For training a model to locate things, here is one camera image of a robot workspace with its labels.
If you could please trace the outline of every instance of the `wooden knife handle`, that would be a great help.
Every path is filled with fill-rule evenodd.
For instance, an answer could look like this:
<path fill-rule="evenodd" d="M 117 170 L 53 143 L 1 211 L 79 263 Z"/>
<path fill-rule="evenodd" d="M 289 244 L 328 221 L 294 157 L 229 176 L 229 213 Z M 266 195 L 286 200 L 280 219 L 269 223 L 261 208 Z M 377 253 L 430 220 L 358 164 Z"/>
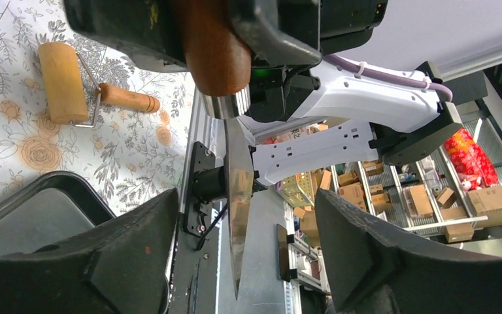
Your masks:
<path fill-rule="evenodd" d="M 101 102 L 110 105 L 121 106 L 146 113 L 157 112 L 161 104 L 153 96 L 124 90 L 123 88 L 107 83 L 99 84 L 101 88 Z"/>
<path fill-rule="evenodd" d="M 188 69 L 201 93 L 233 95 L 249 84 L 251 50 L 231 27 L 228 0 L 170 0 Z"/>

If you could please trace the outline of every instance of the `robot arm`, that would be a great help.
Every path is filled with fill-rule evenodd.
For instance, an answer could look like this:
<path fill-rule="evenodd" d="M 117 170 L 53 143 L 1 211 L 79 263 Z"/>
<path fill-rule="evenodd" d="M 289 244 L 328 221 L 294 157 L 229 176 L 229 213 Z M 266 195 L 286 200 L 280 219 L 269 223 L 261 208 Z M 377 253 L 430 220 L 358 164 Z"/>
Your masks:
<path fill-rule="evenodd" d="M 421 82 L 426 77 L 421 71 L 398 72 L 379 67 L 369 68 Z M 320 78 L 321 87 L 304 100 L 292 118 L 337 116 L 351 120 L 288 142 L 258 145 L 253 153 L 253 160 L 254 168 L 259 172 L 258 182 L 261 184 L 275 184 L 290 175 L 333 164 L 379 159 L 382 156 L 373 146 L 376 131 L 373 131 L 371 123 L 386 126 L 396 133 L 402 133 L 401 137 L 406 137 L 441 115 L 440 99 L 434 90 L 411 88 L 359 76 L 326 61 L 312 69 L 311 73 Z"/>

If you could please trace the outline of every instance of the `floral tablecloth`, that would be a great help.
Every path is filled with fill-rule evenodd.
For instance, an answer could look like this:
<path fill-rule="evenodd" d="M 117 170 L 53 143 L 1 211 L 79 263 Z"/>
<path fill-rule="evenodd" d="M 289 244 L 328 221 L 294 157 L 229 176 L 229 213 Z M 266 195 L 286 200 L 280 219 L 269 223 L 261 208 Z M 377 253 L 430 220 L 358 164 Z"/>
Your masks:
<path fill-rule="evenodd" d="M 74 46 L 98 82 L 153 95 L 161 110 L 105 105 L 94 129 L 53 124 L 37 47 L 55 41 Z M 92 84 L 80 70 L 91 103 Z M 194 88 L 187 73 L 137 69 L 74 33 L 60 0 L 0 0 L 0 201 L 55 170 L 89 180 L 117 215 L 180 184 Z"/>

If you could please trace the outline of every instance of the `wooden handle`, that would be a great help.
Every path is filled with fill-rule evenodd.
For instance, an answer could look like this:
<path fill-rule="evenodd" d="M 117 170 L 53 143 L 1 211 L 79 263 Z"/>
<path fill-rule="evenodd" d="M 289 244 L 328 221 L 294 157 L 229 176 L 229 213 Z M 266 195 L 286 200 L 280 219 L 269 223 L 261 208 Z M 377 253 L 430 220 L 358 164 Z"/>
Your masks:
<path fill-rule="evenodd" d="M 107 83 L 101 83 L 99 87 L 101 88 L 102 103 L 146 113 L 156 113 L 161 107 L 159 100 L 153 96 L 131 92 Z"/>
<path fill-rule="evenodd" d="M 45 43 L 37 52 L 51 121 L 56 124 L 87 121 L 90 115 L 74 48 L 65 43 Z"/>
<path fill-rule="evenodd" d="M 251 51 L 234 34 L 228 0 L 170 0 L 184 55 L 201 93 L 220 97 L 249 84 Z"/>

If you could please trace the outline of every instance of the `white ceiling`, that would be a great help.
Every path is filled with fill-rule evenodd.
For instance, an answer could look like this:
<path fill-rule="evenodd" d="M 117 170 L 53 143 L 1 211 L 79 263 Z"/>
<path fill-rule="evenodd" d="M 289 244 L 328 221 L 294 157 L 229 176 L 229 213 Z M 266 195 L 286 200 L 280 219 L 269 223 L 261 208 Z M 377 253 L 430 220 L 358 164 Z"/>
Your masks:
<path fill-rule="evenodd" d="M 443 74 L 500 51 L 502 0 L 389 0 L 370 41 L 339 55 L 396 70 L 431 60 Z"/>

